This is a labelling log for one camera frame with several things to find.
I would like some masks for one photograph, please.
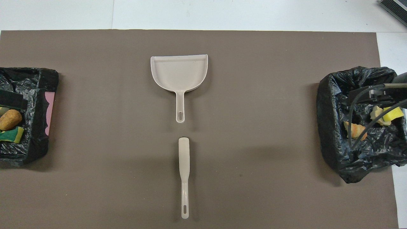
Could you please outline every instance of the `food scrap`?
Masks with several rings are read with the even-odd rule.
[[[21,122],[21,120],[22,116],[20,112],[10,109],[0,117],[0,130],[11,130]]]
[[[344,121],[344,126],[345,126],[346,131],[348,131],[348,125],[349,125],[349,122]],[[365,130],[364,126],[352,123],[351,130],[350,130],[350,137],[353,139],[357,139],[359,137],[359,135],[362,133],[362,131],[364,131],[364,130]],[[365,133],[360,140],[361,141],[365,140],[367,136],[368,136],[368,134]]]

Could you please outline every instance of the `sponge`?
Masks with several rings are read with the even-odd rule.
[[[383,113],[383,109],[378,106],[374,106],[372,112],[370,113],[370,118],[373,120],[377,118],[381,113]],[[389,126],[391,125],[392,122],[390,121],[385,122],[383,118],[381,118],[377,120],[377,123],[379,123],[381,126]]]
[[[14,143],[20,143],[23,132],[24,129],[19,126],[12,130],[0,132],[0,141],[11,141]]]
[[[386,111],[389,108],[390,107],[383,108],[383,111]],[[389,113],[385,114],[383,116],[383,120],[385,122],[388,122],[388,121],[392,121],[393,119],[397,119],[397,118],[400,118],[403,116],[404,116],[403,111],[401,111],[400,107],[397,107],[397,108],[393,109],[392,111],[390,111]]]

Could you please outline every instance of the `pink paper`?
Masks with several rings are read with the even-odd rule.
[[[48,136],[49,136],[49,132],[50,132],[50,123],[51,123],[52,107],[54,105],[54,96],[55,96],[55,92],[45,92],[45,99],[50,104],[47,108],[47,114],[46,114],[47,128],[45,128],[45,134]]]

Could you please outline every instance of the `green sponge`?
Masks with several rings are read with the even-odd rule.
[[[20,143],[23,132],[24,129],[19,126],[12,130],[0,132],[0,141],[11,141],[14,143]]]

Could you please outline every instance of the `dustpan handle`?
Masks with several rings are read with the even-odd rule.
[[[175,119],[178,123],[185,121],[185,109],[184,109],[184,94],[185,92],[176,92],[177,95],[177,114]]]

